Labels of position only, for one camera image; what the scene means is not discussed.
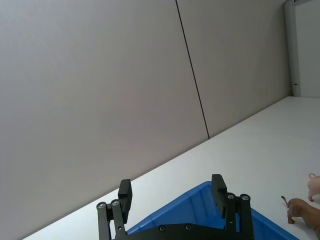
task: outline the white table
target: white table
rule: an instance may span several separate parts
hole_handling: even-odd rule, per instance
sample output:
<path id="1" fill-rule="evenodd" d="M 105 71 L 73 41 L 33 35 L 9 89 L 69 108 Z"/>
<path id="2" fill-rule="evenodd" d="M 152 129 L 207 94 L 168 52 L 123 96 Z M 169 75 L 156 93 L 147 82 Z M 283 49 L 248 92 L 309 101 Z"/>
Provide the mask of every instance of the white table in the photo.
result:
<path id="1" fill-rule="evenodd" d="M 126 229 L 219 173 L 230 192 L 249 194 L 251 206 L 258 212 L 299 239 L 315 240 L 313 231 L 302 220 L 295 225 L 287 223 L 287 209 L 280 198 L 284 195 L 307 201 L 310 172 L 320 175 L 320 98 L 287 97 L 133 180 Z M 98 240 L 96 204 L 116 199 L 117 192 L 25 240 Z M 152 195 L 157 199 L 151 201 Z M 316 202 L 320 203 L 320 198 L 312 204 L 320 208 Z"/>

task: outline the black metal bracket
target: black metal bracket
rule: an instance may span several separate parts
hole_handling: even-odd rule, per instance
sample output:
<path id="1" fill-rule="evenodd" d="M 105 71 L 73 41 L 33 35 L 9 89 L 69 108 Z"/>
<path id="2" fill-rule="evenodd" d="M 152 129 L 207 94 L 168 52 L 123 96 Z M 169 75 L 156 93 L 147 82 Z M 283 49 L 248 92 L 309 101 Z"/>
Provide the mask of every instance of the black metal bracket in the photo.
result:
<path id="1" fill-rule="evenodd" d="M 127 234 L 125 224 L 132 202 L 132 188 L 129 179 L 122 180 L 118 199 L 96 206 L 98 212 L 99 240 L 112 240 L 110 221 L 114 220 L 115 240 L 254 240 L 250 197 L 247 194 L 236 196 L 227 192 L 227 186 L 220 174 L 211 179 L 212 195 L 225 219 L 224 229 L 190 223 L 167 224 L 152 227 L 137 233 Z M 236 214 L 239 215 L 237 231 Z"/>

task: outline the plastic animal figurine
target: plastic animal figurine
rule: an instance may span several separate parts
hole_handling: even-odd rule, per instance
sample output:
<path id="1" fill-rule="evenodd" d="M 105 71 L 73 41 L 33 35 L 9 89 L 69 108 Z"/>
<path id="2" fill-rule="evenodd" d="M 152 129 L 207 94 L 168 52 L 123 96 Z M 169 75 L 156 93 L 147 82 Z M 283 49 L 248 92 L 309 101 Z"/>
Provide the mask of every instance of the plastic animal figurine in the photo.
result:
<path id="1" fill-rule="evenodd" d="M 281 196 L 288 208 L 288 224 L 294 224 L 294 217 L 301 217 L 304 222 L 313 229 L 317 238 L 320 240 L 320 210 L 315 208 L 300 198 L 293 198 L 287 202 L 284 196 Z"/>
<path id="2" fill-rule="evenodd" d="M 314 173 L 309 173 L 309 182 L 308 182 L 308 199 L 313 202 L 312 197 L 314 195 L 320 194 L 320 176 L 316 176 Z"/>

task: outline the brown toy dog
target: brown toy dog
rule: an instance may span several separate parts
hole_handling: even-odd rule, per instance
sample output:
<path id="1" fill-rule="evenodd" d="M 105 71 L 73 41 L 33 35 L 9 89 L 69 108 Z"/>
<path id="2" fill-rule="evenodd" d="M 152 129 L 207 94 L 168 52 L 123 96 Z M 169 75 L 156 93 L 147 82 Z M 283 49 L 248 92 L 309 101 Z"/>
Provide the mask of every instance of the brown toy dog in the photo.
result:
<path id="1" fill-rule="evenodd" d="M 320 240 L 320 209 L 315 208 L 302 199 L 293 198 L 287 202 L 284 196 L 281 196 L 288 207 L 288 224 L 294 224 L 293 217 L 300 217 L 304 222 L 315 231 L 317 238 Z"/>

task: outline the pink toy pig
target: pink toy pig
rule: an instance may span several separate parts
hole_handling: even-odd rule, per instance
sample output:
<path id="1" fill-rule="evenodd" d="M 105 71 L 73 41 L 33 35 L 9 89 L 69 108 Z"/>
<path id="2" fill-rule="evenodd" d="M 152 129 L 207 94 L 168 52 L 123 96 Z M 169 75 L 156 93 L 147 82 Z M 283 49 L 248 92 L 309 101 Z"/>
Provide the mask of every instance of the pink toy pig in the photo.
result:
<path id="1" fill-rule="evenodd" d="M 320 176 L 316 176 L 314 173 L 309 173 L 309 182 L 308 182 L 308 199 L 313 202 L 312 197 L 314 195 L 320 194 Z"/>

